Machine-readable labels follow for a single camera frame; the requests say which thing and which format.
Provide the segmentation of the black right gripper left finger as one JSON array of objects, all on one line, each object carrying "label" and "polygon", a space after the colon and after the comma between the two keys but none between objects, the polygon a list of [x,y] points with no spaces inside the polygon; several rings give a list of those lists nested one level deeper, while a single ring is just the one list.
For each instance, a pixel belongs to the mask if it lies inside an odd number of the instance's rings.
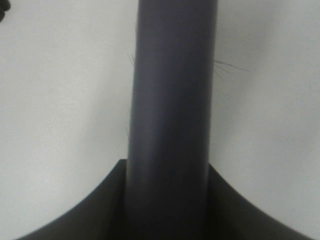
[{"label": "black right gripper left finger", "polygon": [[76,206],[20,240],[124,240],[125,159]]}]

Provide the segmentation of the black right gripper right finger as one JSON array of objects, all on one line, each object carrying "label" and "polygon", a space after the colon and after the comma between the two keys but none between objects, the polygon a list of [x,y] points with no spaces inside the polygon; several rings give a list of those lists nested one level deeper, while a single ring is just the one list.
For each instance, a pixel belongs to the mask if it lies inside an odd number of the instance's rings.
[{"label": "black right gripper right finger", "polygon": [[208,240],[310,240],[241,196],[210,165],[208,170]]}]

